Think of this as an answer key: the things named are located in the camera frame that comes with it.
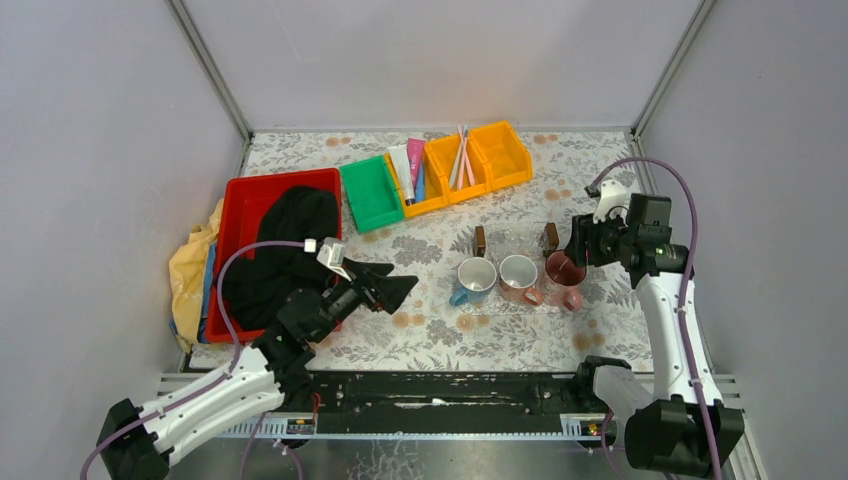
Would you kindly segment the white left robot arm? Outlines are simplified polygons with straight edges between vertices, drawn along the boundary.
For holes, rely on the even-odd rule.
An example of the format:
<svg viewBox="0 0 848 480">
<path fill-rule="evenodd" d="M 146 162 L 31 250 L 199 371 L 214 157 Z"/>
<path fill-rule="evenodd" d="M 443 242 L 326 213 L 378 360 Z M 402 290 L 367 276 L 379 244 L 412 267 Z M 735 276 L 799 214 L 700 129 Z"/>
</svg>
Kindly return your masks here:
<svg viewBox="0 0 848 480">
<path fill-rule="evenodd" d="M 140 406 L 129 399 L 114 404 L 81 478 L 100 458 L 112 479 L 163 479 L 230 427 L 279 407 L 301 409 L 310 397 L 313 344 L 361 307 L 395 313 L 419 281 L 393 270 L 389 263 L 345 259 L 335 285 L 323 293 L 292 291 L 275 320 L 229 364 Z"/>
</svg>

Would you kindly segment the blue ceramic mug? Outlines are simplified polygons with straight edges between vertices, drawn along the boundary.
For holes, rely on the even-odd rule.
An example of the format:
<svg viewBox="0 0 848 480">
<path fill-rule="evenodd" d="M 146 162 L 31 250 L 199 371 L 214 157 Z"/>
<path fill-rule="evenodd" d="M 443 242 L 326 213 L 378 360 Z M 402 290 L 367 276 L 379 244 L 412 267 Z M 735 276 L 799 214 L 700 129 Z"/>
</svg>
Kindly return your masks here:
<svg viewBox="0 0 848 480">
<path fill-rule="evenodd" d="M 457 281 L 458 287 L 451 295 L 449 304 L 453 307 L 480 304 L 497 283 L 498 272 L 491 261 L 483 257 L 472 257 L 459 265 Z"/>
</svg>

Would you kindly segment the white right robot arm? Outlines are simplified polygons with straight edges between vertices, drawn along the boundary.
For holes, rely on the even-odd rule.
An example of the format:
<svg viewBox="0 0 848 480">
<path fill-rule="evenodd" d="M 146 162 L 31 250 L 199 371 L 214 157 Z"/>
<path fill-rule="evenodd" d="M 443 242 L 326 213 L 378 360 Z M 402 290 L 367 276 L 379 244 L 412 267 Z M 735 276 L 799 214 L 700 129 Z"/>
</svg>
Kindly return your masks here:
<svg viewBox="0 0 848 480">
<path fill-rule="evenodd" d="M 671 241 L 667 197 L 594 194 L 596 210 L 572 220 L 564 249 L 579 267 L 622 266 L 647 321 L 653 388 L 623 360 L 589 357 L 575 402 L 618 422 L 629 465 L 668 475 L 717 479 L 744 433 L 709 371 L 694 311 L 692 252 Z"/>
</svg>

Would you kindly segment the floral orange-handled mug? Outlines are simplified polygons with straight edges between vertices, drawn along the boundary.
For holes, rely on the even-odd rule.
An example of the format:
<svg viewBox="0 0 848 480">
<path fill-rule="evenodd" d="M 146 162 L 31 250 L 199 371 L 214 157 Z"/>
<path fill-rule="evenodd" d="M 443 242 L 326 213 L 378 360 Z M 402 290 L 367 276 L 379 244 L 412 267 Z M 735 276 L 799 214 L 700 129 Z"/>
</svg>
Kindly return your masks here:
<svg viewBox="0 0 848 480">
<path fill-rule="evenodd" d="M 544 295 L 536 288 L 538 269 L 529 257 L 505 257 L 499 265 L 499 275 L 499 290 L 506 300 L 534 307 L 544 302 Z"/>
</svg>

